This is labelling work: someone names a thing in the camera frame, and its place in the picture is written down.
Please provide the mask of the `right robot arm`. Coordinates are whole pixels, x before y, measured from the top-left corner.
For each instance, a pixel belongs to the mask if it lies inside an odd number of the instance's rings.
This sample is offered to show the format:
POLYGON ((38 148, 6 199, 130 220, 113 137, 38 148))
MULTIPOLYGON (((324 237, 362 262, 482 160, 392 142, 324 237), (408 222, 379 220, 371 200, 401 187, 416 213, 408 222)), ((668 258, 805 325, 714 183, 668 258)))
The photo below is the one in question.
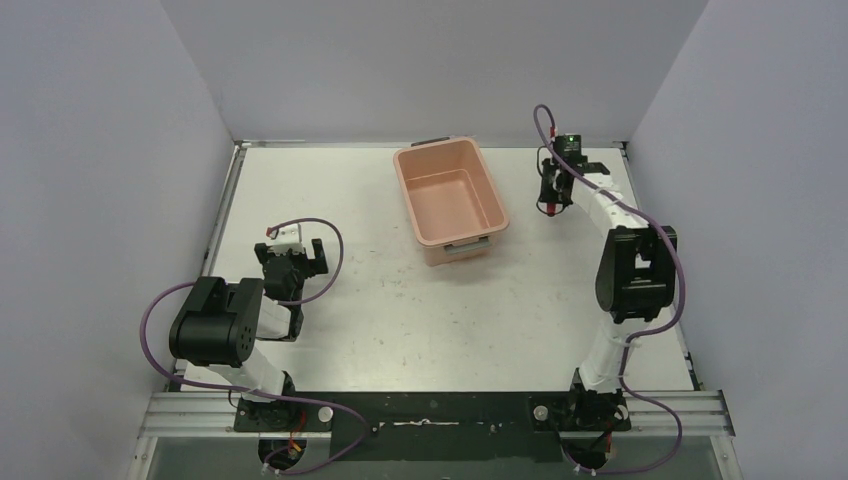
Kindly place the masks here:
POLYGON ((561 422, 572 431, 628 429, 622 380, 632 343, 674 297, 674 230, 656 230, 633 213, 608 168, 582 152, 578 134, 554 135, 553 154, 539 161, 537 205, 553 217, 569 206, 586 213, 605 241, 595 296, 608 314, 563 401, 561 422))

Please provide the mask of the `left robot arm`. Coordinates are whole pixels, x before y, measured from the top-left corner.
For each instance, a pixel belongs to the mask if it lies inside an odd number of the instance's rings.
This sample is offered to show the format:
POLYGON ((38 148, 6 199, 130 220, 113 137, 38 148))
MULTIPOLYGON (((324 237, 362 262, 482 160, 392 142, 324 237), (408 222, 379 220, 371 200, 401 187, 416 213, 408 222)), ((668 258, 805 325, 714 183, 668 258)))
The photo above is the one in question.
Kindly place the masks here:
POLYGON ((234 428, 244 432, 290 431, 305 425, 307 408, 291 396, 291 376, 256 347, 259 340, 294 342, 301 333, 307 279, 329 272, 321 239, 307 253, 298 241, 258 243, 259 278, 229 283, 197 279, 169 333, 171 354, 242 388, 234 428))

